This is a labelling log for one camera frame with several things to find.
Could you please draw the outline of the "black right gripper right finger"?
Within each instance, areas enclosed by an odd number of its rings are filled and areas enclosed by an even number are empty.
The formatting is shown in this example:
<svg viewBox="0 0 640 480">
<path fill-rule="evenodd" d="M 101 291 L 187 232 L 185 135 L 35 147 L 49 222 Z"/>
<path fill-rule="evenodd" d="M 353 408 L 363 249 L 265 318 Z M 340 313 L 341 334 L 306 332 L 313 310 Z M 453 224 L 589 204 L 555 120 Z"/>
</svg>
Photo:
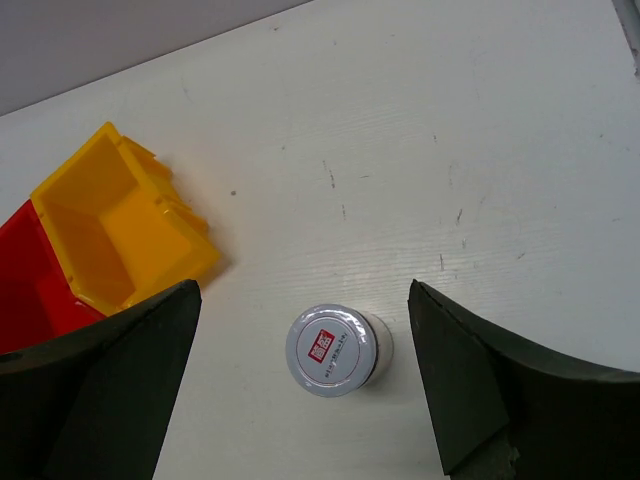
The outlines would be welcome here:
<svg viewBox="0 0 640 480">
<path fill-rule="evenodd" d="M 635 479 L 639 376 L 549 349 L 414 281 L 413 344 L 452 479 Z"/>
</svg>

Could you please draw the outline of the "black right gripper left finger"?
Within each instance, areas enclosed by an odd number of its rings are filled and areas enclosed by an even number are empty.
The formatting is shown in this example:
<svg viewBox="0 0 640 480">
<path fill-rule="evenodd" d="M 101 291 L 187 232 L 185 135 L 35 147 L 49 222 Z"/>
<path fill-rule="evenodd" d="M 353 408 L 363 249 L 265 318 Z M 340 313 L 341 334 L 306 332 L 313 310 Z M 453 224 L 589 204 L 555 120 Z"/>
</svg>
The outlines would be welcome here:
<svg viewBox="0 0 640 480">
<path fill-rule="evenodd" d="M 201 311 L 194 280 L 1 357 L 4 479 L 153 477 Z"/>
</svg>

